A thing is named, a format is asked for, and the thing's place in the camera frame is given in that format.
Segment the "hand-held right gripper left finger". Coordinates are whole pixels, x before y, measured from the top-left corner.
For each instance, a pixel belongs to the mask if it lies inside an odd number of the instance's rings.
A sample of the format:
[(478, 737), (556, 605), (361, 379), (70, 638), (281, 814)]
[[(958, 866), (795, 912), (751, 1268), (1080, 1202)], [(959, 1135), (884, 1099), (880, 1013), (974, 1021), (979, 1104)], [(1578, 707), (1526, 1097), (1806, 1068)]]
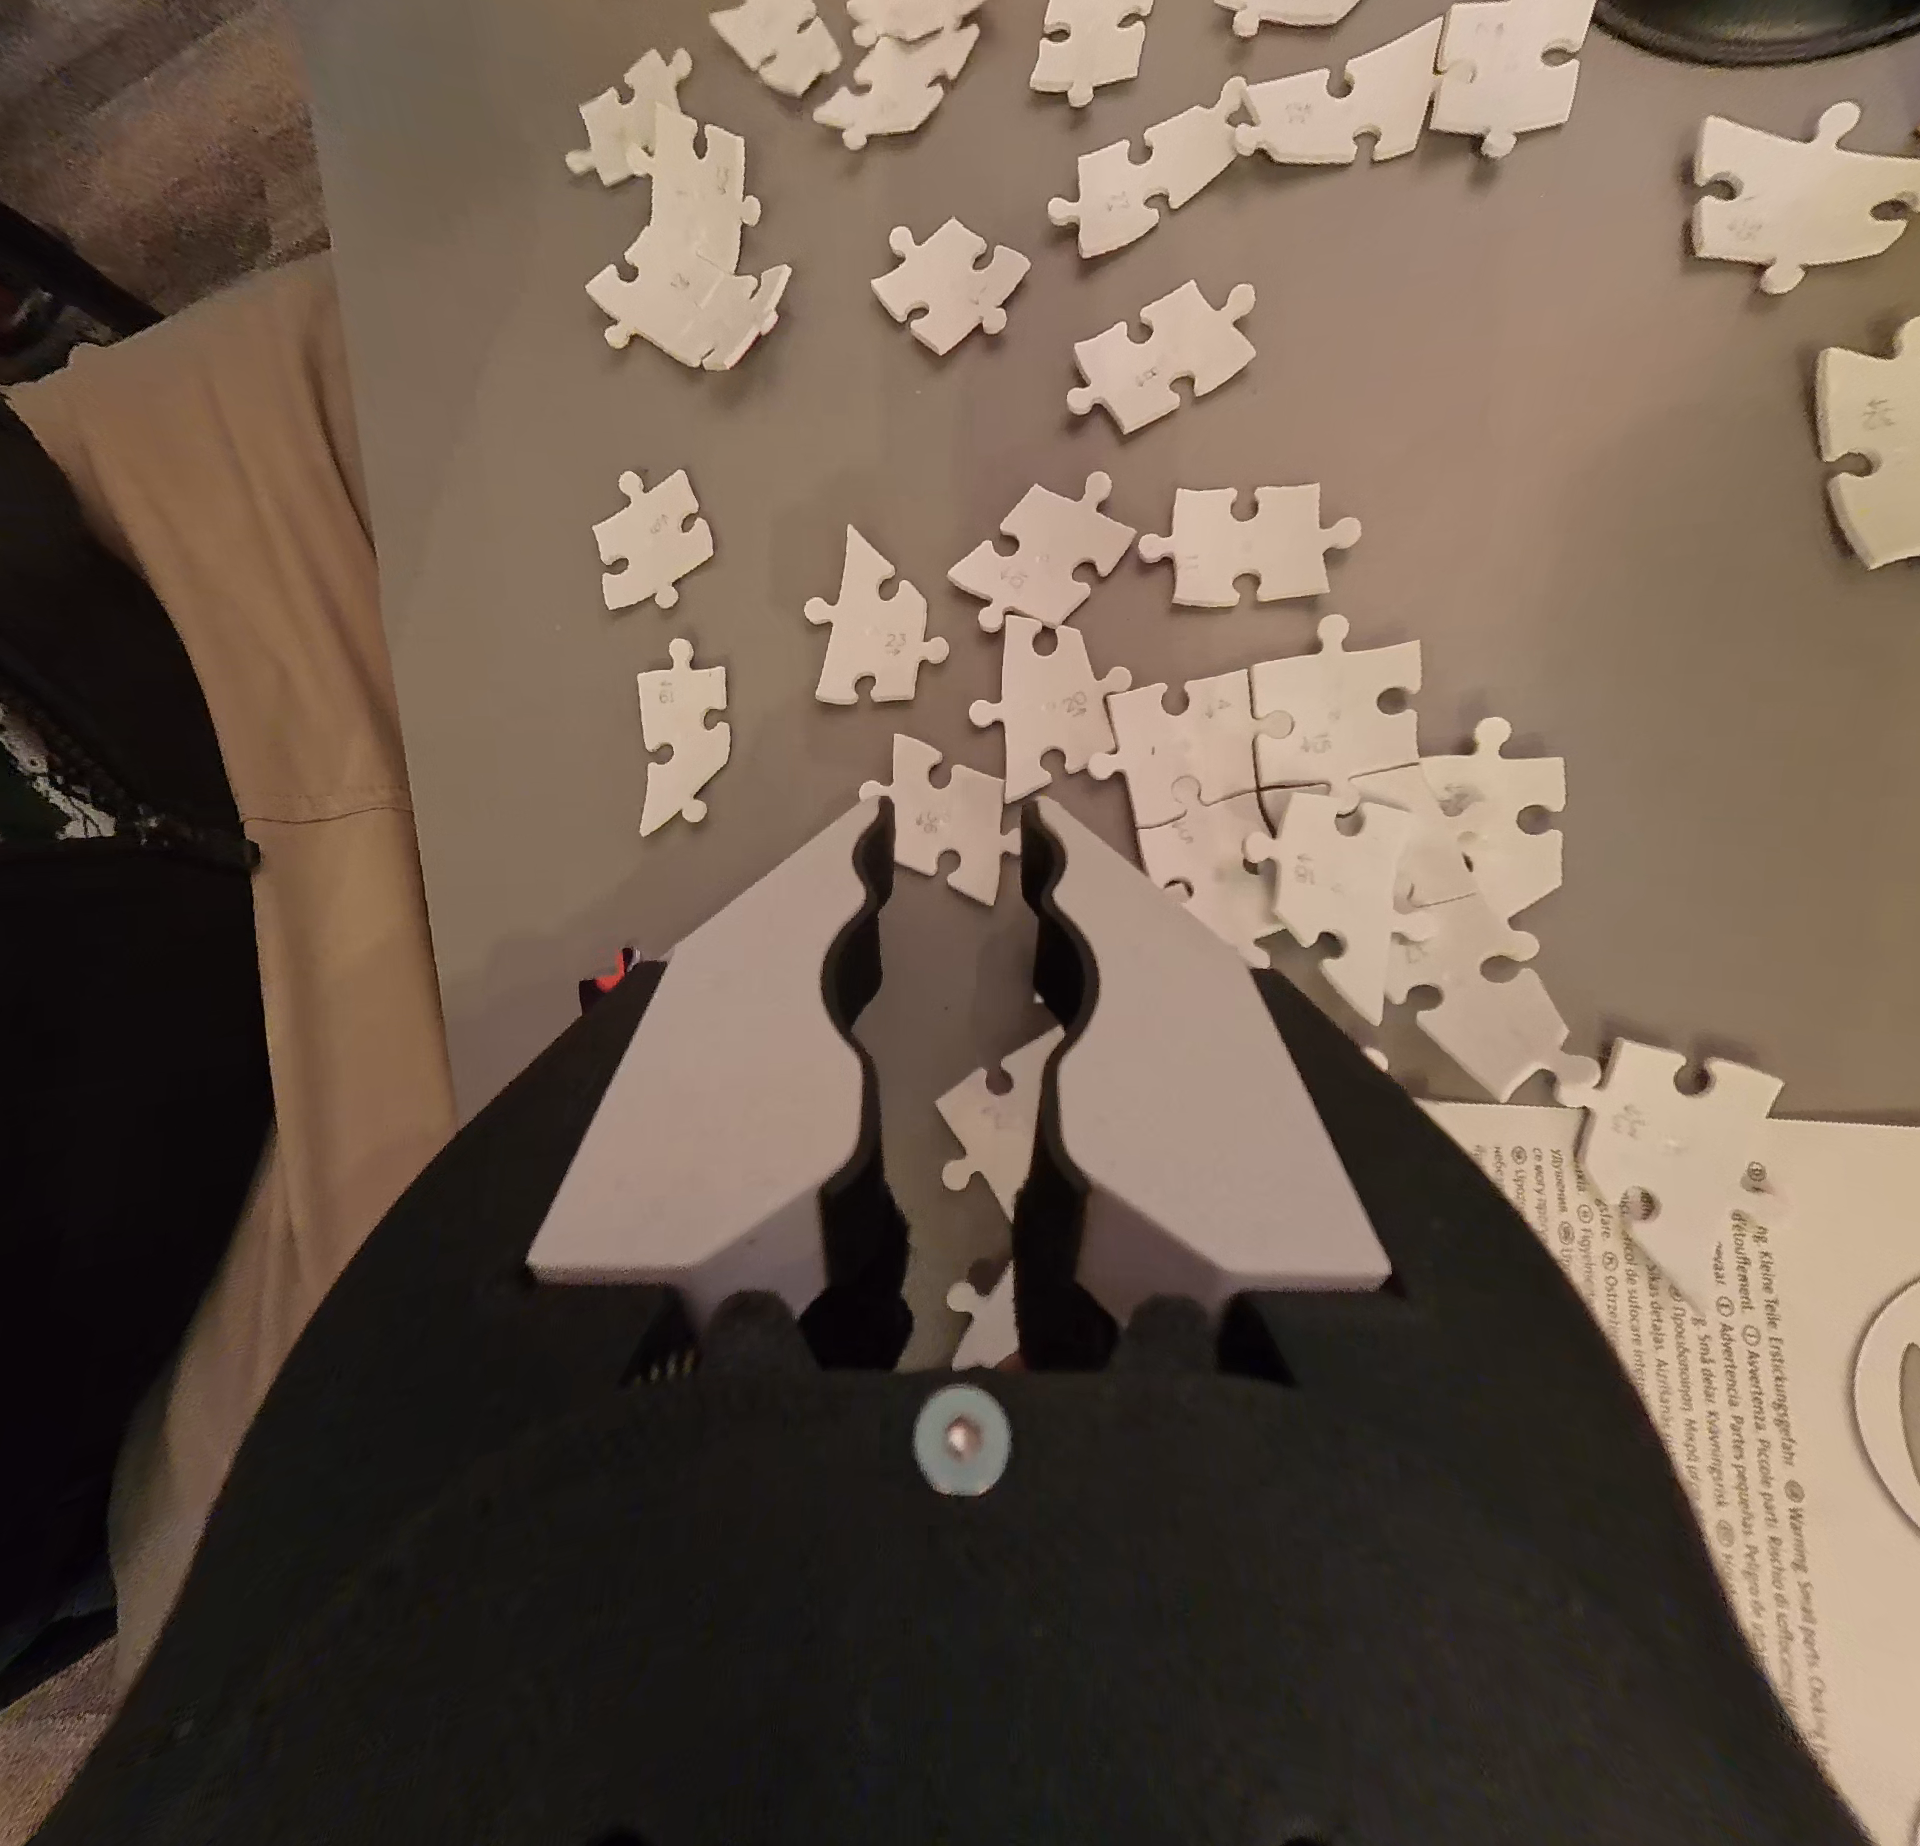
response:
[(863, 799), (670, 950), (526, 1250), (540, 1282), (663, 1285), (697, 1328), (756, 1290), (826, 1367), (899, 1361), (899, 1206), (854, 1040), (893, 844)]

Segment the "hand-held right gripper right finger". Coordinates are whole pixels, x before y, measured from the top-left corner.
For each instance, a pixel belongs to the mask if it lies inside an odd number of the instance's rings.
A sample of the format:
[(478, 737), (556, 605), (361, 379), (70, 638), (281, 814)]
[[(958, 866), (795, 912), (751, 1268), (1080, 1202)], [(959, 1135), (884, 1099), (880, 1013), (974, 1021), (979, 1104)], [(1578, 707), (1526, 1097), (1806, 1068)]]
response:
[(1099, 1367), (1157, 1298), (1217, 1327), (1244, 1294), (1388, 1282), (1257, 968), (1054, 799), (1020, 811), (1020, 894), (1062, 1032), (1016, 1200), (1020, 1361)]

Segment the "white two-knob puzzle piece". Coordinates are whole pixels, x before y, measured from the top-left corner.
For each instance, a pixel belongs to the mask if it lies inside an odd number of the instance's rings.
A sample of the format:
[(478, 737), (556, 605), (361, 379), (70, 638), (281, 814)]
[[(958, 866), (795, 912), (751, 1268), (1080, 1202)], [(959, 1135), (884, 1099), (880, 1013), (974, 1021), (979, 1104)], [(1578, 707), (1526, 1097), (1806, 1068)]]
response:
[(1028, 272), (1021, 252), (1005, 245), (989, 248), (956, 218), (926, 239), (897, 224), (887, 245), (899, 263), (869, 281), (871, 294), (928, 352), (946, 356), (973, 329), (1005, 327), (1005, 299)]

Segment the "printed instruction sheet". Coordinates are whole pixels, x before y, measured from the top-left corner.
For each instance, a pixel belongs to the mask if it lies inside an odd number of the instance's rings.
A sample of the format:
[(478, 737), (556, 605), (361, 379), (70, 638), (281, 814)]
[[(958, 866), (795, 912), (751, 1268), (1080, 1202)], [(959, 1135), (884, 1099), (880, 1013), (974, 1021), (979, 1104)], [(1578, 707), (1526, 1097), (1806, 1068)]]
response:
[(1568, 1108), (1428, 1104), (1568, 1276), (1657, 1425), (1721, 1584), (1874, 1842), (1916, 1842), (1916, 1127), (1772, 1119), (1783, 1232), (1732, 1227), (1707, 1311), (1574, 1162)]

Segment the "person's beige trousers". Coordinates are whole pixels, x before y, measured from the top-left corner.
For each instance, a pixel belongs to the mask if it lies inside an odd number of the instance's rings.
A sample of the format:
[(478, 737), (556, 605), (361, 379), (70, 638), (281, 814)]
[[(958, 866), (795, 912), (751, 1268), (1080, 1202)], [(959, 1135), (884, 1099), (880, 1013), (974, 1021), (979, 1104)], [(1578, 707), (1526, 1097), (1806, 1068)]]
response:
[(270, 1144), (119, 1446), (129, 1689), (270, 1382), (448, 1141), (452, 1089), (329, 252), (79, 352), (12, 403), (174, 621), (258, 850)]

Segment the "black chair leg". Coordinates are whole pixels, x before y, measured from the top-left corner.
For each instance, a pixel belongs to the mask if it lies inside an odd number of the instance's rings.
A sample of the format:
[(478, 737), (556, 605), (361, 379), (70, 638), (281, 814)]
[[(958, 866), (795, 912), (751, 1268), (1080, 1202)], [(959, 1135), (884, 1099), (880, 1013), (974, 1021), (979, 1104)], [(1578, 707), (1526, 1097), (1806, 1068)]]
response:
[(1, 384), (59, 371), (82, 345), (117, 345), (162, 316), (70, 241), (1, 205)]

